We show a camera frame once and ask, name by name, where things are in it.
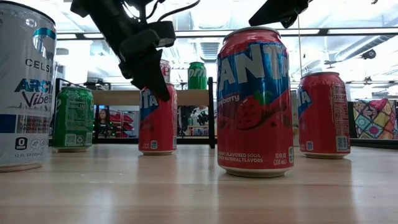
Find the shelf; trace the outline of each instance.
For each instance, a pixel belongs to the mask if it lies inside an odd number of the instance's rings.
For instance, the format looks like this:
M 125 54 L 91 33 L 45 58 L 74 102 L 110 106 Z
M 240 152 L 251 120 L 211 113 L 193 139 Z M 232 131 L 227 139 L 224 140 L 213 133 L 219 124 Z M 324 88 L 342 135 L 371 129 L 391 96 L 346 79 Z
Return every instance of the shelf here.
M 140 95 L 138 90 L 99 91 L 93 90 L 95 105 L 108 106 L 134 106 L 139 105 Z M 177 104 L 180 106 L 208 105 L 208 90 L 177 90 Z

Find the cable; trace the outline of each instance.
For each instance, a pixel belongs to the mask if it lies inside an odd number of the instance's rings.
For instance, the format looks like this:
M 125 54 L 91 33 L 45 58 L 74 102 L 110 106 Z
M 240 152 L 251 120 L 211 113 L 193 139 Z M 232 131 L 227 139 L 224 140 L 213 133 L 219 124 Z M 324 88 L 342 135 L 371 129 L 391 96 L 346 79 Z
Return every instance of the cable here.
M 157 8 L 157 3 L 159 3 L 159 0 L 157 0 L 157 1 L 155 2 L 154 8 L 153 8 L 152 12 L 150 12 L 149 16 L 147 16 L 147 19 L 151 18 L 151 17 L 154 15 L 155 10 L 156 10 L 156 8 Z
M 126 4 L 126 2 L 125 2 L 124 0 L 120 0 L 120 3 L 121 3 L 122 6 L 125 8 L 125 10 L 127 10 L 128 12 L 130 12 L 130 14 L 131 14 L 134 18 L 138 19 L 138 17 L 137 17 L 136 15 L 134 15 L 134 14 L 130 11 L 129 6 Z
M 163 16 L 160 16 L 159 19 L 157 20 L 157 22 L 160 22 L 162 19 L 164 19 L 167 16 L 170 16 L 172 14 L 175 14 L 175 13 L 182 12 L 182 11 L 185 11 L 187 9 L 193 8 L 193 7 L 197 6 L 199 4 L 199 2 L 200 2 L 200 0 L 197 0 L 195 3 L 193 3 L 193 4 L 189 5 L 189 6 L 185 6 L 185 7 L 182 7 L 180 9 L 176 9 L 176 10 L 170 11 L 170 12 L 164 14 Z

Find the sprite can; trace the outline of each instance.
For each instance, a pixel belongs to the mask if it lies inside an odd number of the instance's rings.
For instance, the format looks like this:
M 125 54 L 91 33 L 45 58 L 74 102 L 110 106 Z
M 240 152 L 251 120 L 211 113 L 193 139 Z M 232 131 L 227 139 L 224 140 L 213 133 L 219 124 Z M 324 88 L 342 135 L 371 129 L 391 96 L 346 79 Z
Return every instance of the sprite can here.
M 94 99 L 91 90 L 64 87 L 57 96 L 53 146 L 58 152 L 87 151 L 93 140 Z
M 188 89 L 206 90 L 207 75 L 203 62 L 191 62 L 188 69 Z

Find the wooden table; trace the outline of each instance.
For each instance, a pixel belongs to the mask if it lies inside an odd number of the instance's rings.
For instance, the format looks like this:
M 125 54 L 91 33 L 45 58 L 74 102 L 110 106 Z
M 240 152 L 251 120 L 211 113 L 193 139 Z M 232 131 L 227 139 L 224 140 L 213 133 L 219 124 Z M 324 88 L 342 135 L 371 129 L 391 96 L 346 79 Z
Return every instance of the wooden table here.
M 285 177 L 225 174 L 208 146 L 141 156 L 136 145 L 52 154 L 0 174 L 0 223 L 398 223 L 398 151 L 343 160 L 296 152 Z

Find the can lid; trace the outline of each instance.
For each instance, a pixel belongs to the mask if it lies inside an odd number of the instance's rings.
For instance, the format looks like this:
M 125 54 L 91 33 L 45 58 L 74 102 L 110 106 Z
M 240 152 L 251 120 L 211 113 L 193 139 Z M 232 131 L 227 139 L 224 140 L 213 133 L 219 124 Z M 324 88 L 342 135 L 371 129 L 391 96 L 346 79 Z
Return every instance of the can lid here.
M 308 75 L 304 75 L 304 76 L 301 77 L 300 79 L 303 79 L 303 78 L 305 78 L 305 77 L 309 77 L 309 76 L 312 76 L 312 75 L 326 75 L 326 74 L 331 74 L 331 75 L 340 76 L 340 74 L 339 74 L 338 72 L 315 72 L 315 73 L 311 73 L 311 74 L 308 74 Z
M 54 21 L 50 16 L 46 15 L 46 13 L 44 13 L 44 12 L 42 12 L 42 11 L 39 11 L 39 10 L 33 8 L 33 7 L 27 6 L 27 5 L 25 5 L 25 4 L 17 3 L 17 2 L 0 0 L 0 4 L 2 4 L 2 3 L 5 3 L 5 4 L 13 4 L 13 5 L 16 5 L 16 6 L 25 7 L 25 8 L 27 8 L 27 9 L 30 9 L 30 10 L 32 10 L 32 11 L 34 11 L 34 12 L 37 12 L 37 13 L 39 13 L 39 14 L 41 14 L 41 15 L 47 17 L 47 18 L 50 19 L 50 21 L 53 22 L 54 25 L 55 25 L 55 21 Z
M 69 90 L 88 90 L 88 91 L 91 91 L 91 89 L 85 88 L 85 87 L 65 86 L 65 87 L 62 87 L 62 88 L 63 89 L 66 88 L 66 89 L 69 89 Z
M 240 33 L 240 32 L 243 32 L 243 31 L 247 31 L 247 30 L 268 30 L 268 31 L 275 32 L 275 33 L 278 34 L 278 36 L 280 37 L 279 32 L 278 32 L 277 30 L 273 29 L 273 28 L 270 28 L 270 27 L 263 27 L 263 26 L 252 26 L 252 27 L 245 27 L 245 28 L 242 28 L 242 29 L 238 29 L 238 30 L 236 30 L 236 31 L 233 31 L 233 32 L 229 33 L 229 34 L 224 38 L 224 41 L 225 41 L 226 39 L 228 39 L 229 37 L 231 37 L 232 35 L 235 35 L 235 34 L 237 34 L 237 33 Z
M 193 64 L 193 63 L 199 63 L 199 64 L 202 64 L 202 65 L 205 64 L 204 62 L 191 62 L 191 63 L 189 63 L 189 65 L 191 65 L 191 64 Z

